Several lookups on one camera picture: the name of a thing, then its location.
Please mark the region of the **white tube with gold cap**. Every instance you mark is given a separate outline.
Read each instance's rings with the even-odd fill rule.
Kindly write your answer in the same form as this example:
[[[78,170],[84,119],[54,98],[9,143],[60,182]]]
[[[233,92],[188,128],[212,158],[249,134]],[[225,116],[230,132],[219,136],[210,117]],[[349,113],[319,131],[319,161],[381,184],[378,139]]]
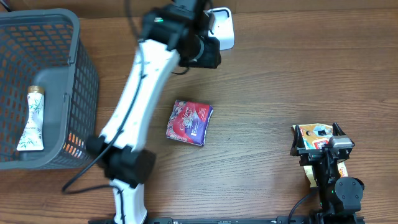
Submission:
[[[44,149],[44,89],[41,86],[28,87],[28,119],[17,145],[18,151],[41,151]]]

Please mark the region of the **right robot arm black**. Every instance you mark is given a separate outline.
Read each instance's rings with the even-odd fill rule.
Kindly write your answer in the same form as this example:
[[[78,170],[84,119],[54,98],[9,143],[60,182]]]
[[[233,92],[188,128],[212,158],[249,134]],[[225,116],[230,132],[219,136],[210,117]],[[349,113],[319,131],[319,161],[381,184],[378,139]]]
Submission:
[[[311,182],[312,193],[318,193],[321,209],[310,213],[309,223],[359,223],[364,184],[342,172],[343,163],[355,143],[337,123],[294,125],[291,156],[300,158]]]

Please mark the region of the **red purple pad packet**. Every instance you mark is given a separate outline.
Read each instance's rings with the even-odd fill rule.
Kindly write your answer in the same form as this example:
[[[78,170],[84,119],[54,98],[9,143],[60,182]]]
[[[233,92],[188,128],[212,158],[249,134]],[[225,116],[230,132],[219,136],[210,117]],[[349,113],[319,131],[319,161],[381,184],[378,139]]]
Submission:
[[[196,146],[204,146],[206,130],[212,113],[211,105],[176,100],[167,123],[166,137]]]

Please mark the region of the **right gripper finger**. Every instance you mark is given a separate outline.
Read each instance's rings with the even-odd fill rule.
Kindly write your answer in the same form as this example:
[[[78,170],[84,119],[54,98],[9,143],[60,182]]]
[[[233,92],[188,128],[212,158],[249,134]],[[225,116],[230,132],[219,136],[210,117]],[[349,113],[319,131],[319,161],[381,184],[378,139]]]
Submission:
[[[345,135],[345,132],[340,128],[337,122],[334,122],[332,124],[332,130],[333,130],[333,135],[334,136],[343,136]]]
[[[294,140],[290,150],[291,155],[298,155],[297,150],[306,149],[299,125],[294,126]]]

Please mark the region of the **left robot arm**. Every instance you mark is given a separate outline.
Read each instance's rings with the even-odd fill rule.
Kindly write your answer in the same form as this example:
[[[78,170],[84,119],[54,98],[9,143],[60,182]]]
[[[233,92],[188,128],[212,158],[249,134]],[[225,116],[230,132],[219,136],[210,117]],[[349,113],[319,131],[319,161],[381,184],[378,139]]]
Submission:
[[[156,155],[145,148],[150,119],[176,67],[212,68],[221,63],[220,42],[209,37],[214,16],[207,0],[172,1],[145,13],[134,62],[113,115],[85,148],[109,179],[116,213],[111,223],[145,223],[144,183]]]

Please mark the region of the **orange yellow snack bag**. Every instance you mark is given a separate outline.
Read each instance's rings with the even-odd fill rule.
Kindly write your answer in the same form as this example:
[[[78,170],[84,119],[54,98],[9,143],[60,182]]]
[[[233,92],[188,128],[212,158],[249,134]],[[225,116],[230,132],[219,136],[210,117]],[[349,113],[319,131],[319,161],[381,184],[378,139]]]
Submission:
[[[303,137],[305,149],[320,149],[329,142],[332,137],[332,126],[326,124],[301,124],[298,129]],[[307,179],[310,182],[310,188],[317,186],[312,166],[303,167]]]

